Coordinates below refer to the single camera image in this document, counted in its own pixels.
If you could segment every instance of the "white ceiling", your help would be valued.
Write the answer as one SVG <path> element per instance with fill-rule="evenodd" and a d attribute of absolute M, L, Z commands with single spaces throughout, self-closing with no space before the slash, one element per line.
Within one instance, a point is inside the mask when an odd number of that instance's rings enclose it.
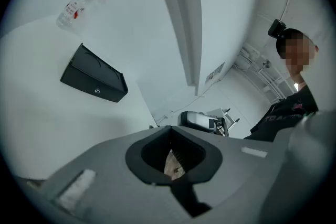
<path fill-rule="evenodd" d="M 249 49 L 249 45 L 251 45 L 269 59 L 273 67 L 276 67 L 280 73 L 287 77 L 289 75 L 286 66 L 276 52 L 276 40 L 267 35 L 267 31 L 275 19 L 284 22 L 288 28 L 302 31 L 319 46 L 320 52 L 316 56 L 314 65 L 310 65 L 301 74 L 306 82 L 309 82 L 308 85 L 319 108 L 330 109 L 333 106 L 330 101 L 326 101 L 326 96 L 330 95 L 327 89 L 331 89 L 332 85 L 336 84 L 332 71 L 335 70 L 336 61 L 333 57 L 336 55 L 336 51 L 334 47 L 335 33 L 332 28 L 334 13 L 328 1 L 259 0 L 244 48 Z"/>
<path fill-rule="evenodd" d="M 206 77 L 225 62 L 223 74 L 241 49 L 257 0 L 201 0 L 202 57 L 198 94 L 209 86 Z"/>

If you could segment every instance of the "white wall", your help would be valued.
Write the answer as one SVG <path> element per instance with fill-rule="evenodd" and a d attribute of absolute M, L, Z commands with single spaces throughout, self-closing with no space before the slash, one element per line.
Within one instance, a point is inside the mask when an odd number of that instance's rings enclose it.
<path fill-rule="evenodd" d="M 127 72 L 129 92 L 118 103 L 60 82 L 81 38 L 59 29 L 55 19 L 35 20 L 0 40 L 0 145 L 20 177 L 45 179 L 97 143 L 155 126 Z"/>
<path fill-rule="evenodd" d="M 188 85 L 192 85 L 195 75 L 199 75 L 193 59 L 197 47 L 201 58 L 202 39 L 199 38 L 199 35 L 202 36 L 201 0 L 165 0 L 165 2 L 174 26 L 186 81 Z M 195 31 L 198 34 L 196 38 L 193 35 Z"/>
<path fill-rule="evenodd" d="M 58 15 L 70 0 L 12 0 L 2 35 L 33 20 Z M 150 110 L 186 85 L 181 56 L 165 0 L 107 0 L 99 18 L 90 17 L 83 41 L 108 62 L 132 73 Z"/>
<path fill-rule="evenodd" d="M 202 57 L 198 93 L 206 77 L 223 62 L 224 73 L 243 46 L 257 0 L 201 0 Z"/>
<path fill-rule="evenodd" d="M 167 104 L 171 111 L 169 118 L 162 120 L 160 126 L 177 125 L 178 115 L 183 111 L 207 112 L 218 108 L 229 109 L 233 119 L 239 122 L 230 130 L 229 136 L 244 138 L 250 129 L 264 116 L 270 106 L 268 100 L 237 70 L 230 69 L 223 80 L 213 84 L 203 95 L 193 100 L 181 93 Z"/>

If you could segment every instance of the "white sticker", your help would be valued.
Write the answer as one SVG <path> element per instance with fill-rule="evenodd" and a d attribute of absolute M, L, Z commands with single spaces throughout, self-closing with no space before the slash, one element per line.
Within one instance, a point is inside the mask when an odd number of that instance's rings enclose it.
<path fill-rule="evenodd" d="M 249 148 L 245 146 L 242 147 L 241 151 L 244 153 L 250 154 L 250 155 L 261 157 L 261 158 L 265 158 L 267 156 L 266 151 L 255 150 L 254 148 Z"/>
<path fill-rule="evenodd" d="M 78 9 L 78 3 L 77 1 L 71 1 L 66 7 L 65 7 L 65 14 L 69 17 L 73 17 L 75 12 Z"/>
<path fill-rule="evenodd" d="M 77 203 L 89 189 L 96 175 L 95 171 L 89 169 L 82 171 L 76 180 L 61 193 L 56 203 L 68 211 L 74 211 Z"/>

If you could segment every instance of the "bottle label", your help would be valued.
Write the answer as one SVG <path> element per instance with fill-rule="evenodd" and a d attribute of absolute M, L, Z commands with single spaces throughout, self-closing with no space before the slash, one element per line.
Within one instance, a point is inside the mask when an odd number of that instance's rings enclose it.
<path fill-rule="evenodd" d="M 68 16 L 68 17 L 70 17 L 70 18 L 72 18 L 72 17 L 74 17 L 74 15 L 75 15 L 75 13 L 77 12 L 77 10 L 78 10 L 78 3 L 77 3 L 77 1 L 71 1 L 66 7 L 65 7 L 65 11 L 64 11 L 64 13 Z"/>

